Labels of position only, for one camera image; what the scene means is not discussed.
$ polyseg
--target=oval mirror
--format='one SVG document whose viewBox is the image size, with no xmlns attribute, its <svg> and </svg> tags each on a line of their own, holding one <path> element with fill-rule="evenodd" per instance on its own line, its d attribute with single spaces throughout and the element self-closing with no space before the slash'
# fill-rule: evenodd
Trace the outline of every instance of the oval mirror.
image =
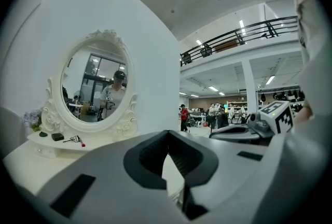
<svg viewBox="0 0 332 224">
<path fill-rule="evenodd" d="M 99 122 L 119 107 L 128 83 L 127 61 L 118 47 L 96 39 L 83 45 L 61 78 L 63 103 L 83 122 Z"/>
</svg>

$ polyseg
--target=white column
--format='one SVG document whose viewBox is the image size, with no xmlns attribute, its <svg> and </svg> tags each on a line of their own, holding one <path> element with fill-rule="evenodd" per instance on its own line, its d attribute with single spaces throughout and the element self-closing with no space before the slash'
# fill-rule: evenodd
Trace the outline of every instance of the white column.
<svg viewBox="0 0 332 224">
<path fill-rule="evenodd" d="M 242 60 L 242 67 L 247 89 L 248 114 L 255 113 L 257 111 L 255 81 L 249 60 Z"/>
</svg>

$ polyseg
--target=white wall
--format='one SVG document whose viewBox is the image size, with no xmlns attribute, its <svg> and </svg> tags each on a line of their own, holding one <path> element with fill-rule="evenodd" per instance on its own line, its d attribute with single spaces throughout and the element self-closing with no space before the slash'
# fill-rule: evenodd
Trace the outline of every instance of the white wall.
<svg viewBox="0 0 332 224">
<path fill-rule="evenodd" d="M 178 105 L 181 106 L 181 104 L 184 104 L 188 108 L 189 107 L 189 98 L 188 97 L 183 97 L 183 96 L 180 95 Z"/>
<path fill-rule="evenodd" d="M 68 49 L 89 33 L 110 29 L 122 38 L 133 59 L 139 134 L 176 130 L 178 41 L 139 0 L 41 0 L 8 52 L 0 105 L 19 116 L 42 107 L 47 79 L 61 72 Z M 156 101 L 163 109 L 157 115 L 147 107 Z"/>
<path fill-rule="evenodd" d="M 290 16 L 296 16 L 294 0 L 278 0 L 266 2 L 266 6 L 272 10 L 274 15 L 272 16 L 269 11 L 266 12 L 266 19 L 284 18 Z"/>
</svg>

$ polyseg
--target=black rubber pad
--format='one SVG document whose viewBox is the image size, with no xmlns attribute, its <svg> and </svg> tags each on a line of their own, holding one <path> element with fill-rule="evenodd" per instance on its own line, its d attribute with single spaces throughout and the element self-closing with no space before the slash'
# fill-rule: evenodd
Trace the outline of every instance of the black rubber pad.
<svg viewBox="0 0 332 224">
<path fill-rule="evenodd" d="M 50 205 L 56 212 L 69 218 L 79 202 L 94 182 L 95 177 L 81 174 L 72 184 Z"/>
<path fill-rule="evenodd" d="M 250 152 L 246 152 L 246 151 L 239 152 L 238 156 L 241 156 L 241 157 L 244 157 L 247 159 L 251 159 L 251 160 L 257 160 L 257 161 L 261 161 L 261 159 L 263 158 L 263 155 L 250 153 Z"/>
</svg>

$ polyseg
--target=shelf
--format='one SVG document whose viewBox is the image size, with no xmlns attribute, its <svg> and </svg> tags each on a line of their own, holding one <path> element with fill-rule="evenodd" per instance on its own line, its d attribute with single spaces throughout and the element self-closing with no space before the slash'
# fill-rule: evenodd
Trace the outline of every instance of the shelf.
<svg viewBox="0 0 332 224">
<path fill-rule="evenodd" d="M 39 136 L 40 131 L 34 132 L 33 134 L 29 135 L 27 138 L 39 145 L 52 147 L 52 148 L 60 148 L 60 149 L 66 149 L 66 150 L 79 150 L 79 151 L 90 151 L 105 145 L 108 145 L 110 143 L 113 143 L 112 138 L 107 134 L 97 134 L 97 135 L 79 135 L 84 144 L 85 147 L 82 147 L 80 143 L 75 142 L 66 142 L 63 143 L 65 140 L 69 140 L 70 137 L 77 135 L 71 134 L 70 132 L 63 132 L 64 140 L 60 141 L 54 141 L 52 139 L 51 134 L 48 134 L 46 137 L 40 137 Z"/>
</svg>

